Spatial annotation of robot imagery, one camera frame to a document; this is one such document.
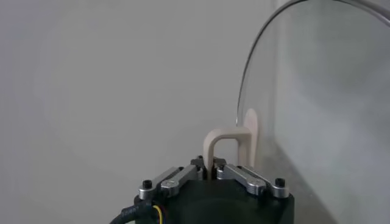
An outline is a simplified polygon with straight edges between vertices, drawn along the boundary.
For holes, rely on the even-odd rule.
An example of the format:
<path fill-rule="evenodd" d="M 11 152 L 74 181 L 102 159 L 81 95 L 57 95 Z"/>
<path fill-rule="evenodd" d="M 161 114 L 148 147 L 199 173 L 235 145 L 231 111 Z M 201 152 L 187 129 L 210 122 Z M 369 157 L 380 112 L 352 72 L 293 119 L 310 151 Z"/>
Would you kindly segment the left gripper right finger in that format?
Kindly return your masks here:
<path fill-rule="evenodd" d="M 214 169 L 218 180 L 235 180 L 251 195 L 268 193 L 274 198 L 289 197 L 289 188 L 283 178 L 271 182 L 250 167 L 227 164 L 220 158 L 214 159 Z"/>

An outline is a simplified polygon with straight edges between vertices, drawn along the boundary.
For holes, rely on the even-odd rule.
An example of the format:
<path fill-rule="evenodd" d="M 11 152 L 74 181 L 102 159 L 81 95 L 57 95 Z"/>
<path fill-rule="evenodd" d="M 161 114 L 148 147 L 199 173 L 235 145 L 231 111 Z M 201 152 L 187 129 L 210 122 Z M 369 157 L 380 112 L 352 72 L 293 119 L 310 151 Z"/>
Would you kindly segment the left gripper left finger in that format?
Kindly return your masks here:
<path fill-rule="evenodd" d="M 154 179 L 144 180 L 138 188 L 138 197 L 140 200 L 151 200 L 157 194 L 174 197 L 188 181 L 203 180 L 205 172 L 203 156 L 199 155 L 186 167 L 171 167 Z"/>

